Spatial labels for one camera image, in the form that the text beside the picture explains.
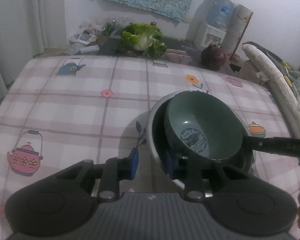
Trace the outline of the green lettuce head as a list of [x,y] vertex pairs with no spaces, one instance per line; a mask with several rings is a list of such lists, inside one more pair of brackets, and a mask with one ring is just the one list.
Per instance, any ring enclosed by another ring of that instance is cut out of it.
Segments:
[[142,53],[152,59],[158,59],[167,50],[161,38],[161,30],[154,25],[130,23],[121,31],[116,50],[120,53]]

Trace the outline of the white plastic bags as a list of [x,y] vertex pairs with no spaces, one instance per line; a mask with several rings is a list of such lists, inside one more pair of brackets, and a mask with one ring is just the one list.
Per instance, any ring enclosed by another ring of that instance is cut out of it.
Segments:
[[79,31],[68,39],[69,46],[64,54],[74,56],[98,52],[100,47],[97,41],[103,35],[105,29],[104,24],[85,23],[81,25]]

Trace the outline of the pink slippers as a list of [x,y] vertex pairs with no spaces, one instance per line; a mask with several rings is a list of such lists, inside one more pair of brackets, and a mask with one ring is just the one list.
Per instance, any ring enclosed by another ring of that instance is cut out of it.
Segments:
[[190,55],[183,50],[167,49],[165,56],[168,61],[178,64],[188,65],[192,61]]

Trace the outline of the rolled white mat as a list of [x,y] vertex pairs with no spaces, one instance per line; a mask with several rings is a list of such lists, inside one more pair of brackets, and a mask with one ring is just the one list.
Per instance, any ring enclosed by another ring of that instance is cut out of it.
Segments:
[[253,13],[253,11],[241,4],[238,4],[235,7],[228,24],[225,38],[221,45],[221,49],[228,59],[234,56]]

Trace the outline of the rolled beige quilt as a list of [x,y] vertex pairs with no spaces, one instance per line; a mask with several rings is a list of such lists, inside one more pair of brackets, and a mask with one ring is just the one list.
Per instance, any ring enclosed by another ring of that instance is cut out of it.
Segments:
[[256,78],[269,88],[292,135],[300,139],[300,95],[288,75],[289,65],[256,43],[247,42],[242,50],[256,70]]

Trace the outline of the blue water bottle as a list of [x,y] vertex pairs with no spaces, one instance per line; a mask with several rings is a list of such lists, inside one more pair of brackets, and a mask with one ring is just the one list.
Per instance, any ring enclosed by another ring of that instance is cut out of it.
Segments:
[[206,23],[221,31],[226,31],[233,9],[234,4],[231,0],[211,0]]

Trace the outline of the small steel bowl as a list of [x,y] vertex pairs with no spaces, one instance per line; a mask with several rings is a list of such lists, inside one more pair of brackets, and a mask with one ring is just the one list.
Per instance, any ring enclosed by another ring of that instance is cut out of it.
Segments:
[[[175,93],[169,94],[169,95],[163,97],[162,99],[160,99],[151,109],[151,111],[148,115],[148,120],[147,120],[147,126],[146,126],[147,144],[149,145],[149,148],[151,149],[153,158],[156,160],[156,162],[160,163],[160,166],[163,171],[164,171],[164,153],[165,153],[165,151],[172,150],[174,153],[179,153],[179,152],[173,150],[169,146],[169,143],[168,143],[168,140],[166,137],[166,133],[165,133],[165,126],[164,126],[164,118],[165,118],[165,112],[166,112],[168,102],[170,101],[171,98],[173,98],[178,93],[181,93],[181,92],[175,92]],[[243,127],[245,130],[243,137],[249,136],[250,133],[248,132],[247,128],[244,125],[243,125]],[[239,153],[241,153],[243,151],[251,151],[253,154],[252,150],[245,150],[243,148],[240,149]],[[239,153],[236,154],[233,158],[224,160],[224,161],[233,160],[236,156],[239,155]],[[183,182],[181,182],[180,180],[177,180],[177,179],[171,179],[171,180],[174,181],[174,183],[177,185],[177,187],[179,187],[182,190],[184,189]]]

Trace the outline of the white curtain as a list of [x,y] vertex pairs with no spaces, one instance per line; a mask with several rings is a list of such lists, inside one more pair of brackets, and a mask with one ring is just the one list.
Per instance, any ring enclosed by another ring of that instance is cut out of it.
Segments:
[[34,56],[66,44],[64,0],[0,0],[0,99]]

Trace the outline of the red cabbage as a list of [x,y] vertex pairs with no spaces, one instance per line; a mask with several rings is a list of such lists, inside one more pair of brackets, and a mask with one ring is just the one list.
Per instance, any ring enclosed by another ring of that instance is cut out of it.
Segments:
[[215,72],[219,71],[226,62],[226,54],[214,44],[203,49],[200,58],[205,69]]

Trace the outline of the dark green ceramic bowl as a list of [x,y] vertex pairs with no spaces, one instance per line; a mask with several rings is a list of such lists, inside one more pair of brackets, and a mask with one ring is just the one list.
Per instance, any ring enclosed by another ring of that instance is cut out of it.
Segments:
[[225,103],[197,91],[184,91],[170,99],[164,126],[173,150],[213,161],[238,154],[245,133],[241,121]]

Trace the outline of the plaid patterned tablecloth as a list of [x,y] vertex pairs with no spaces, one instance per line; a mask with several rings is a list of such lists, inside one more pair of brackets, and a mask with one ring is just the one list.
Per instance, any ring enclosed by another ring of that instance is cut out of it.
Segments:
[[269,90],[226,74],[175,63],[107,56],[34,59],[0,106],[0,239],[11,234],[11,194],[84,159],[104,163],[139,149],[136,178],[122,191],[177,192],[144,142],[147,115],[183,90],[226,103],[252,135],[289,137]]

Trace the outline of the white water dispenser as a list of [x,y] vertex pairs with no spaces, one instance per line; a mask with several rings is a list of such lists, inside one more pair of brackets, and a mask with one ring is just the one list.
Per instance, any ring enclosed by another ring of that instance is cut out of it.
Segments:
[[206,24],[204,21],[186,36],[186,41],[192,42],[196,48],[206,48],[210,44],[218,46],[223,42],[226,32]]

